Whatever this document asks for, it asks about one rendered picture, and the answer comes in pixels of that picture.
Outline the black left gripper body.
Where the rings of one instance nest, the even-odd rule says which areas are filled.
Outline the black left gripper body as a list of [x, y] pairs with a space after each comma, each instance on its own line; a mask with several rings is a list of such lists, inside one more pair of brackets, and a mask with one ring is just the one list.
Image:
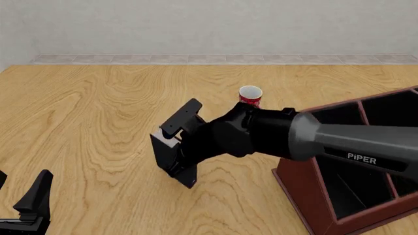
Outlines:
[[49, 225], [49, 217], [36, 214], [0, 219], [0, 235], [46, 235]]

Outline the red-brown desk caddy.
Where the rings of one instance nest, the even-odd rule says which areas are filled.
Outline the red-brown desk caddy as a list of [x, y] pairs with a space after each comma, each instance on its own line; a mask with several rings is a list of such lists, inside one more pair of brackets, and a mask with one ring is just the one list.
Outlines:
[[[418, 127], [418, 86], [308, 109], [320, 122]], [[273, 171], [310, 235], [359, 235], [418, 213], [418, 183], [324, 156]]]

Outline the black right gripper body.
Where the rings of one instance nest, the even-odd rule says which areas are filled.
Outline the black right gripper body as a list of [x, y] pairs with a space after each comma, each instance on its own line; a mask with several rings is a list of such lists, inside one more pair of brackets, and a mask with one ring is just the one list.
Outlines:
[[180, 136], [180, 163], [182, 168], [190, 168], [204, 160], [216, 156], [216, 142], [213, 135], [214, 122], [195, 127], [192, 131], [183, 131]]

